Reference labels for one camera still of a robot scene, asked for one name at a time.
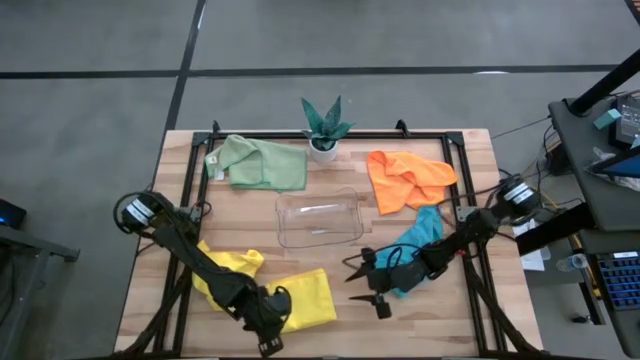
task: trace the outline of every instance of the light green towel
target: light green towel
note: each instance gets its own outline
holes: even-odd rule
[[[242,189],[304,190],[307,152],[293,146],[229,135],[205,156],[209,177],[229,170],[231,186]]]

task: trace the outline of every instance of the cloth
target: cloth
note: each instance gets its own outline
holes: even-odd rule
[[[399,211],[405,204],[416,210],[435,205],[444,200],[445,186],[458,181],[449,164],[408,152],[371,152],[367,170],[380,215]]]
[[[198,243],[198,249],[204,252],[209,259],[213,260],[219,266],[224,266],[232,271],[241,272],[251,277],[256,276],[256,272],[262,266],[264,257],[256,250],[249,250],[245,255],[230,251],[211,251],[207,243],[202,240]],[[222,311],[222,308],[213,301],[213,297],[209,292],[209,286],[198,275],[193,274],[193,287],[207,297],[207,302],[213,310]]]
[[[424,246],[434,241],[442,239],[444,230],[440,221],[440,214],[435,206],[423,206],[418,210],[418,218],[416,223],[409,228],[402,236],[396,240],[394,244],[412,244],[415,246]],[[395,266],[396,261],[399,265],[407,264],[413,260],[413,254],[416,249],[413,246],[401,246],[402,251],[392,251],[397,247],[384,249],[377,254],[376,268],[385,269],[387,264]],[[405,297],[406,293],[393,289],[393,292],[400,298]]]
[[[291,315],[282,329],[288,333],[336,320],[329,280],[324,269],[290,276],[266,285],[269,293],[282,286],[291,295]]]
[[[242,189],[304,190],[307,152],[293,146],[229,135],[205,156],[210,178],[229,170],[231,186]]]
[[[247,251],[246,255],[226,251],[216,252],[211,251],[204,241],[198,243],[198,249],[202,250],[219,266],[227,267],[232,271],[241,272],[251,277],[255,277],[256,272],[264,262],[264,257],[255,250]],[[215,311],[222,311],[220,306],[213,301],[207,283],[196,274],[193,274],[192,279],[193,287],[207,297],[209,305]],[[283,333],[305,329],[337,319],[329,280],[324,269],[315,269],[276,280],[265,287],[270,294],[273,294],[278,286],[282,286],[289,291],[292,303],[291,315],[289,315],[282,329]]]

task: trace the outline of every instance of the green leaves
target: green leaves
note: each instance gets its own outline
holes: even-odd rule
[[[341,113],[341,96],[338,96],[336,102],[333,103],[333,106],[331,106],[331,109],[327,111],[327,116],[324,117],[324,122],[322,123],[322,132],[325,135],[333,133],[336,127],[338,127],[338,123],[340,123]]]
[[[322,117],[320,117],[320,114],[318,114],[316,109],[313,108],[313,105],[311,105],[304,98],[302,98],[302,108],[304,109],[304,115],[309,121],[309,127],[311,128],[311,131],[313,131],[314,133],[321,133],[322,123],[324,122],[324,120],[322,119]]]
[[[342,97],[338,96],[323,119],[307,100],[302,99],[302,108],[311,128],[311,131],[303,130],[302,132],[308,139],[311,139],[312,145],[318,150],[327,151],[331,149],[335,142],[343,138],[354,125],[352,123],[340,123],[340,117],[342,116],[341,102]]]
[[[329,136],[329,138],[336,141],[342,139],[345,135],[347,135],[349,129],[351,129],[353,125],[353,123],[339,124],[338,127],[336,127],[336,129],[333,131],[333,134]]]

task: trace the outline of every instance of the blue cloth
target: blue cloth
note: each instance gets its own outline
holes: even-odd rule
[[[435,206],[423,206],[418,210],[418,218],[415,225],[402,234],[394,244],[412,244],[421,247],[442,239],[443,232],[438,208]],[[393,267],[396,261],[398,261],[398,265],[409,263],[413,260],[415,252],[416,248],[413,246],[394,246],[384,249],[377,254],[376,268],[384,269],[387,264]],[[393,292],[400,298],[407,295],[398,289],[393,289]]]

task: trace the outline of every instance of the concrete floor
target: concrete floor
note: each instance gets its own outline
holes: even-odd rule
[[[0,0],[0,72],[178,69],[195,0]],[[615,64],[640,46],[622,0],[210,0],[192,68]],[[603,73],[190,79],[178,129],[305,126],[299,98],[342,94],[358,128],[474,127],[540,119]],[[136,241],[111,207],[153,175],[175,79],[0,80],[0,197],[29,210],[34,235],[82,249],[55,261],[22,346],[25,359],[106,355]],[[634,78],[625,88],[639,88]],[[548,122],[501,137],[501,167],[523,170]],[[548,178],[558,201],[571,176]],[[547,350],[625,359],[610,326],[571,324],[577,285],[531,295]]]

